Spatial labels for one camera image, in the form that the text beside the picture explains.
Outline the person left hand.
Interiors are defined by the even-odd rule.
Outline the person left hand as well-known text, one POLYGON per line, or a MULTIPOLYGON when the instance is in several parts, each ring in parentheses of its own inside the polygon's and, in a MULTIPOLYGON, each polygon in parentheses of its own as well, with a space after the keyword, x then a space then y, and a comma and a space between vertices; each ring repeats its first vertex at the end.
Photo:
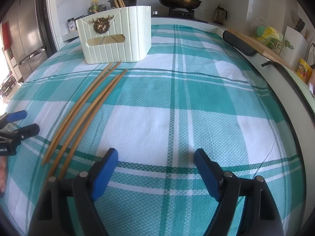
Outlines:
POLYGON ((7 157, 0 157, 0 188, 4 193, 7 186, 7 157))

